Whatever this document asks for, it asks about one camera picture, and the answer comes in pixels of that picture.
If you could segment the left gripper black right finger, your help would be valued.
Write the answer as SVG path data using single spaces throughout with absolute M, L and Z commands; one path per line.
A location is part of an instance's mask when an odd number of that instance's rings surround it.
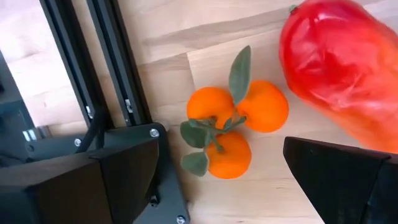
M 283 155 L 325 224 L 398 224 L 398 154 L 289 136 Z

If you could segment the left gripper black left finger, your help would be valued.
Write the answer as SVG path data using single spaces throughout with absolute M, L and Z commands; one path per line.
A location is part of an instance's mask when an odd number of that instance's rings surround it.
M 0 224 L 133 224 L 149 204 L 156 140 L 0 169 Z

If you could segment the orange tomatoes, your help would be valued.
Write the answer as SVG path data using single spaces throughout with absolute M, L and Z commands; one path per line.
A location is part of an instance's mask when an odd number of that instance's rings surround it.
M 195 152 L 180 160 L 183 170 L 219 179 L 242 176 L 252 161 L 246 138 L 236 128 L 245 125 L 259 133 L 280 129 L 289 116 L 284 94 L 265 80 L 251 80 L 251 47 L 233 60 L 228 88 L 206 86 L 196 90 L 186 106 L 187 120 L 180 124 L 183 140 Z

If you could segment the red yellow mango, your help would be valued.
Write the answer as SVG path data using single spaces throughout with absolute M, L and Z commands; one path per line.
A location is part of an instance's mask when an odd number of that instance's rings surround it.
M 279 41 L 290 90 L 368 149 L 398 154 L 398 34 L 353 0 L 304 0 Z

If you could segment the black frame strut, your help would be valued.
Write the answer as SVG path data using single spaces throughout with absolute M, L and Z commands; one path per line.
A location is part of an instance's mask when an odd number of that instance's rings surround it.
M 150 124 L 141 78 L 118 0 L 86 0 L 125 124 Z
M 39 0 L 66 68 L 86 124 L 98 111 L 103 123 L 112 128 L 110 112 L 93 61 L 78 22 L 72 0 Z

